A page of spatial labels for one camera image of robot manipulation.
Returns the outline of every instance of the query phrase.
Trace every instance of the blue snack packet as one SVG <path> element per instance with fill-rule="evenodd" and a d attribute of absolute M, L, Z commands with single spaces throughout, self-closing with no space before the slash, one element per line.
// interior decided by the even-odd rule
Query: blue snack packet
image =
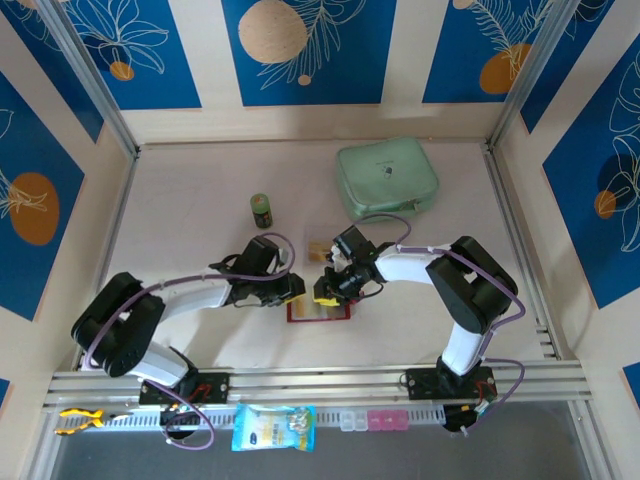
<path fill-rule="evenodd" d="M 233 427 L 231 450 L 297 448 L 312 452 L 316 436 L 316 409 L 263 407 L 239 404 Z"/>

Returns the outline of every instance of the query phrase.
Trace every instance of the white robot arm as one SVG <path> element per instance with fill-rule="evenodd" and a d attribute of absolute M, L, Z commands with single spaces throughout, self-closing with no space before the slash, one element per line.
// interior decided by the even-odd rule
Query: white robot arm
<path fill-rule="evenodd" d="M 242 254 L 210 265 L 212 273 L 167 282 L 167 286 L 190 283 L 195 287 L 166 301 L 151 294 L 163 285 L 143 289 L 131 274 L 119 273 L 78 319 L 71 336 L 108 375 L 131 374 L 188 395 L 197 383 L 192 381 L 197 369 L 181 353 L 152 342 L 158 324 L 189 311 L 236 305 L 249 295 L 260 306 L 293 300 L 305 293 L 304 282 L 288 268 L 274 273 L 285 256 L 264 235 L 254 237 Z M 123 309 L 127 303 L 130 307 Z M 128 313 L 126 320 L 121 313 Z"/>
<path fill-rule="evenodd" d="M 449 394 L 479 367 L 491 323 L 511 304 L 504 290 L 513 296 L 518 292 L 513 279 L 471 237 L 441 247 L 392 243 L 375 247 L 352 226 L 334 239 L 330 260 L 332 266 L 325 268 L 313 292 L 314 300 L 324 305 L 360 301 L 362 287 L 369 282 L 410 281 L 436 287 L 455 322 L 438 360 L 441 387 Z M 470 278 L 475 272 L 469 265 L 482 269 L 490 279 L 481 275 Z"/>

